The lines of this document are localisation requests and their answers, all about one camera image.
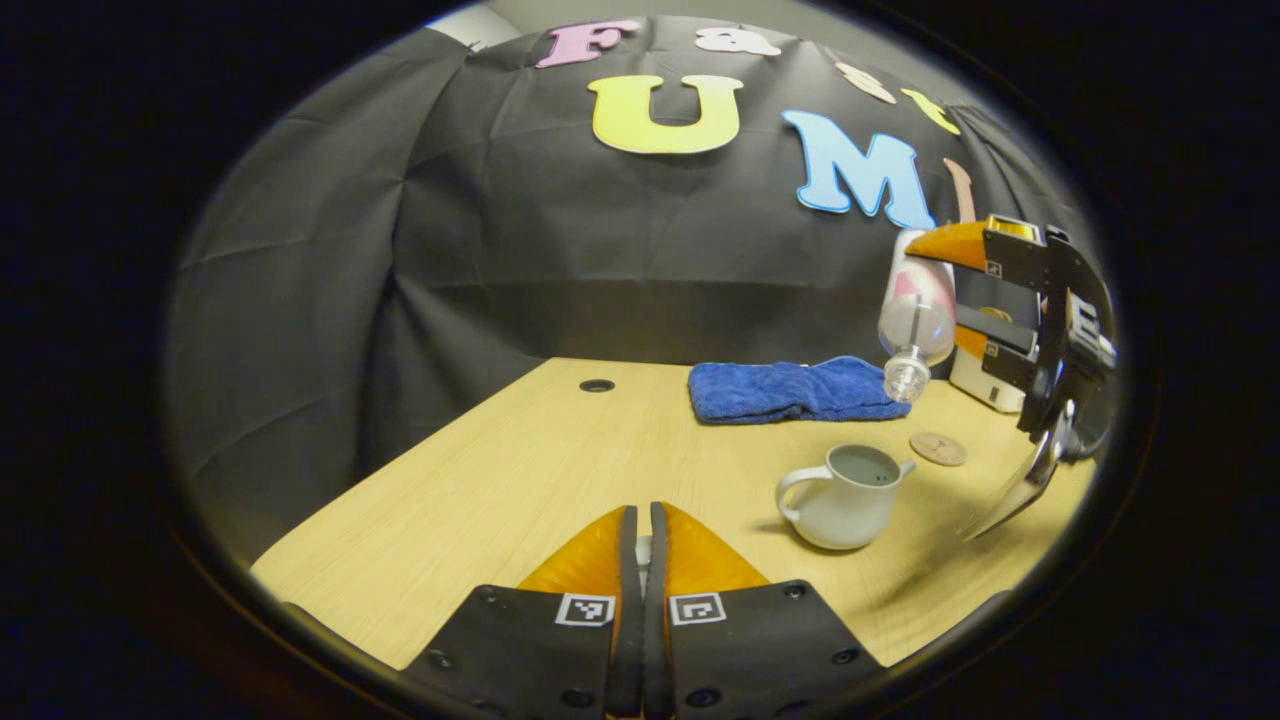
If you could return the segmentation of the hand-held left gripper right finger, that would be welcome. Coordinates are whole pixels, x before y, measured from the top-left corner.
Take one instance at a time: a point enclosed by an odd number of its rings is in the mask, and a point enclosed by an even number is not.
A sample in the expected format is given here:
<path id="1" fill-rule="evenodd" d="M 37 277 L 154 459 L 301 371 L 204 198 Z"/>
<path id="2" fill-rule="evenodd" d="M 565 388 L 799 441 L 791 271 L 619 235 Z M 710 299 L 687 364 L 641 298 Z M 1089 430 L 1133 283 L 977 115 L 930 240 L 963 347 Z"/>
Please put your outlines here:
<path id="1" fill-rule="evenodd" d="M 809 582 L 772 582 L 689 512 L 650 506 L 649 719 L 797 719 L 883 665 Z"/>

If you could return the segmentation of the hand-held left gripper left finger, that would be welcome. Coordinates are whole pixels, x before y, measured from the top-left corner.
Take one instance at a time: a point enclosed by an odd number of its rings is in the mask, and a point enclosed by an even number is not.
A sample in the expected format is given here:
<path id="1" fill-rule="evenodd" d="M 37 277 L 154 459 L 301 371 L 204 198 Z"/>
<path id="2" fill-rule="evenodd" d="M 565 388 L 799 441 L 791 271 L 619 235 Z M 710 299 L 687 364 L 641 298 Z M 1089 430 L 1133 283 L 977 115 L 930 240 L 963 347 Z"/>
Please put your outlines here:
<path id="1" fill-rule="evenodd" d="M 590 521 L 513 587 L 475 587 L 403 670 L 489 719 L 635 717 L 641 708 L 637 510 Z"/>

